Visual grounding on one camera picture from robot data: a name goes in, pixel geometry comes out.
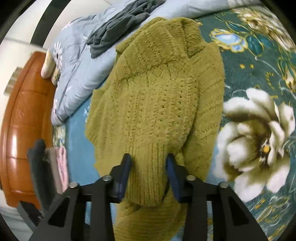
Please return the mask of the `olive green knit sweater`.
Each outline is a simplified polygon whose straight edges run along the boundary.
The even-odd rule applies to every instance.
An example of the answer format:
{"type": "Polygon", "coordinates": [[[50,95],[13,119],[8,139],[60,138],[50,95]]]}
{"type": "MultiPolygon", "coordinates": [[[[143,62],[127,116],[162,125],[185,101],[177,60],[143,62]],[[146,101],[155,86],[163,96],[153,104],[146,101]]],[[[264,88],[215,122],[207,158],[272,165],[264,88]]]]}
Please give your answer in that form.
{"type": "Polygon", "coordinates": [[[168,185],[172,153],[189,173],[208,173],[222,118],[224,66],[188,18],[154,18],[116,46],[104,85],[93,91],[85,127],[95,167],[109,173],[132,157],[125,198],[117,207],[116,240],[170,240],[187,206],[168,185]]]}

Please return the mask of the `pink folded garment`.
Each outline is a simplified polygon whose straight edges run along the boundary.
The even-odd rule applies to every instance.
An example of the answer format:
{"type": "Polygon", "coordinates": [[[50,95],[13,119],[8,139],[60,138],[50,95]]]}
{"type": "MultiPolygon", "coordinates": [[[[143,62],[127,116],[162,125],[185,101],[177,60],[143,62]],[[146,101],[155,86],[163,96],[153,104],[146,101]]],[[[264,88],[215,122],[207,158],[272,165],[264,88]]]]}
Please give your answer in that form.
{"type": "Polygon", "coordinates": [[[46,160],[50,164],[55,190],[58,194],[62,194],[69,186],[66,148],[63,145],[46,148],[45,154],[46,160]]]}

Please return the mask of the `orange wooden headboard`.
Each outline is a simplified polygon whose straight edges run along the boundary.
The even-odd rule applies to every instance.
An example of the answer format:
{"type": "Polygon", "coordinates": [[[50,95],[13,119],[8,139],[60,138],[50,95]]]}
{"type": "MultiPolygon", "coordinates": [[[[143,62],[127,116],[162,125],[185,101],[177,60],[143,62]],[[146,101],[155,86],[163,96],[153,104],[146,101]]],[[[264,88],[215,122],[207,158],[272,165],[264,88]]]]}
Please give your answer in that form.
{"type": "Polygon", "coordinates": [[[41,77],[45,53],[34,52],[25,64],[10,94],[1,125],[1,188],[6,203],[19,201],[40,208],[36,197],[27,150],[39,139],[52,146],[51,110],[56,87],[41,77]]]}

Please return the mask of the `light blue floral duvet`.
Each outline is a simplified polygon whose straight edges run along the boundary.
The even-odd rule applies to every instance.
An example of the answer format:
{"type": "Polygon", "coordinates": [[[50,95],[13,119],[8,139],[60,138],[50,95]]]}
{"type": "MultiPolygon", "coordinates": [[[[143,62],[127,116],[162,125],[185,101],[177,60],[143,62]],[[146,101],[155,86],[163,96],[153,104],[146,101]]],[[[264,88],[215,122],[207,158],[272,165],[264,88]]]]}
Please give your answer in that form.
{"type": "MultiPolygon", "coordinates": [[[[130,34],[124,34],[96,58],[91,57],[91,47],[87,40],[95,30],[129,3],[130,1],[121,1],[96,15],[79,17],[68,23],[53,41],[49,51],[60,71],[51,111],[53,125],[61,125],[74,114],[110,74],[116,57],[115,46],[130,34]]],[[[165,1],[145,21],[158,16],[165,19],[194,19],[218,11],[259,3],[260,1],[165,1]]]]}

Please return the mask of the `yellow floral pillow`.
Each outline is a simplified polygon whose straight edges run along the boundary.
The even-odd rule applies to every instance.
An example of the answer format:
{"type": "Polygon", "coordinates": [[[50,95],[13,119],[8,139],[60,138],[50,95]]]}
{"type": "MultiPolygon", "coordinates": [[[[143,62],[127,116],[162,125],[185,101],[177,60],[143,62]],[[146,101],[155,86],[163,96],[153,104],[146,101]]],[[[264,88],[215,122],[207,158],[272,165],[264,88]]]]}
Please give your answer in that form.
{"type": "Polygon", "coordinates": [[[52,82],[53,85],[55,85],[55,86],[58,85],[60,75],[61,75],[60,70],[57,67],[55,67],[55,69],[54,69],[54,71],[52,73],[52,76],[51,76],[51,82],[52,82]]]}

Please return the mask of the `cream floral pillow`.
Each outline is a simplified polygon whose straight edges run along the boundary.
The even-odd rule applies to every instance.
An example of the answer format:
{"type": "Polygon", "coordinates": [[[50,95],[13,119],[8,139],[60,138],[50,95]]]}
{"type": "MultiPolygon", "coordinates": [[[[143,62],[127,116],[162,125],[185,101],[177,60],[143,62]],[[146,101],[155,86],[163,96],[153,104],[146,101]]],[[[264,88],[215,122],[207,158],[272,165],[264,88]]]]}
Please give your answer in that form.
{"type": "Polygon", "coordinates": [[[56,66],[56,63],[54,61],[54,58],[51,52],[48,50],[46,52],[45,61],[41,69],[41,77],[44,79],[49,78],[52,75],[55,69],[55,66],[56,66]]]}

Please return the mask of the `dark grey garment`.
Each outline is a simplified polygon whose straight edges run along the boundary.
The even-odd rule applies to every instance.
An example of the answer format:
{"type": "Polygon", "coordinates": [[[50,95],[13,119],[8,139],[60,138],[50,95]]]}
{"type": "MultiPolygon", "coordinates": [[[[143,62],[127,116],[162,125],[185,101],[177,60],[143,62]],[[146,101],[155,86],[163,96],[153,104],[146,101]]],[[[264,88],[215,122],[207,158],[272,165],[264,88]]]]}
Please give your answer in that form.
{"type": "Polygon", "coordinates": [[[133,1],[103,23],[88,38],[91,58],[97,58],[110,48],[126,32],[146,20],[165,1],[133,1]]]}

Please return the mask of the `white black wardrobe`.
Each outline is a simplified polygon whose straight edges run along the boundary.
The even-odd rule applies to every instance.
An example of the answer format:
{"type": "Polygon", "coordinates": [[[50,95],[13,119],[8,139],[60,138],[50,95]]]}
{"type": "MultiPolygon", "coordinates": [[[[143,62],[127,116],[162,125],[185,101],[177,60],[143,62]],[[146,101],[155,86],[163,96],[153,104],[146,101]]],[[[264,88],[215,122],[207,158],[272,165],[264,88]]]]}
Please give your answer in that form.
{"type": "Polygon", "coordinates": [[[62,11],[70,1],[26,1],[17,15],[1,29],[1,50],[33,48],[43,45],[62,11]]]}

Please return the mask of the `wall switch panel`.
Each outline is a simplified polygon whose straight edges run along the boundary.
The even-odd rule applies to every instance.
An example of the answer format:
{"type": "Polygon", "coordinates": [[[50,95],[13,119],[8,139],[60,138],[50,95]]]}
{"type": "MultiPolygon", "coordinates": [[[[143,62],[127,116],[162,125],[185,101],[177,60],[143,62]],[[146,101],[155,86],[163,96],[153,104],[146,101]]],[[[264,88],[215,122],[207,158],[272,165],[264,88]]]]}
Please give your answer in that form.
{"type": "Polygon", "coordinates": [[[18,77],[20,76],[21,72],[22,72],[22,68],[21,67],[17,67],[15,69],[15,71],[13,72],[12,76],[10,77],[10,80],[8,81],[6,88],[4,90],[4,95],[9,96],[12,91],[13,88],[17,82],[18,77]]]}

